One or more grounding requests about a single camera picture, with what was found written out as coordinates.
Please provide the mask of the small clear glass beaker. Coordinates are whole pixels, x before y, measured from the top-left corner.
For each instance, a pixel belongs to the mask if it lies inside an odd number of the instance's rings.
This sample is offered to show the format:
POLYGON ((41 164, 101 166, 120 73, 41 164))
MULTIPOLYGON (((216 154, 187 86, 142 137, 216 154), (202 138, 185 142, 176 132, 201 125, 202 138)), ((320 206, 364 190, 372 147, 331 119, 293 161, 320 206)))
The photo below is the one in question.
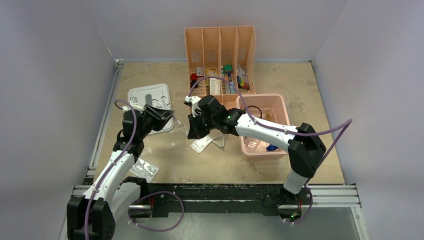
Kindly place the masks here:
POLYGON ((251 137, 245 137, 244 138, 245 149, 248 152, 256 151, 256 149, 258 148, 260 143, 261 143, 261 141, 259 139, 256 139, 256 138, 251 138, 251 137))

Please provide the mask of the blue plastic clip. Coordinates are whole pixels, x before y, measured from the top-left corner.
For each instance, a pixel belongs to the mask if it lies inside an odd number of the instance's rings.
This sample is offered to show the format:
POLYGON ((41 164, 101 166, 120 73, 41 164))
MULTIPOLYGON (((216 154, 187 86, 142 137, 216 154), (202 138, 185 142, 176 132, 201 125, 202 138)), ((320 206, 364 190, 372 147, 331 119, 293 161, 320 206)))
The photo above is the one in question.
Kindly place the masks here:
POLYGON ((273 152, 276 151, 277 149, 279 149, 279 147, 273 145, 273 144, 269 144, 266 148, 265 148, 268 152, 273 152))

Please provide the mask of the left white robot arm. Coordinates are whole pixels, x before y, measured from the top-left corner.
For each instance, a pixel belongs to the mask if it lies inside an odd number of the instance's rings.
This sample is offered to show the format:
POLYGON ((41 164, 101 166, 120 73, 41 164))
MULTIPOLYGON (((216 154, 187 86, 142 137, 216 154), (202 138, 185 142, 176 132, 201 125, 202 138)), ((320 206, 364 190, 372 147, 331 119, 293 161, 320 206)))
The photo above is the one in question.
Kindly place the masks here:
POLYGON ((110 240, 116 220, 129 205, 146 203, 149 191, 145 180, 125 180, 144 149, 144 138, 158 132, 173 117, 174 111, 145 105, 124 109, 122 129, 116 136, 106 166, 80 197, 71 197, 66 206, 69 240, 110 240))

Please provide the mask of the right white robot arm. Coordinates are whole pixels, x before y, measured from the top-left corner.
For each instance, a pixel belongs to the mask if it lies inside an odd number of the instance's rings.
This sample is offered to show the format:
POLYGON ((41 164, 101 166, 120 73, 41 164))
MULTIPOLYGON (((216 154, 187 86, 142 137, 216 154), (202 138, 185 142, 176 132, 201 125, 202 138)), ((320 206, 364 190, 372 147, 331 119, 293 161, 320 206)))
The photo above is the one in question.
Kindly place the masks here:
POLYGON ((282 200, 288 204, 300 198, 301 189, 314 177, 327 151, 307 123, 283 125, 255 117, 246 109, 226 109, 212 95, 186 96, 184 103, 191 108, 188 139, 199 140, 218 130, 226 135, 257 139, 288 153, 291 170, 280 191, 282 200))

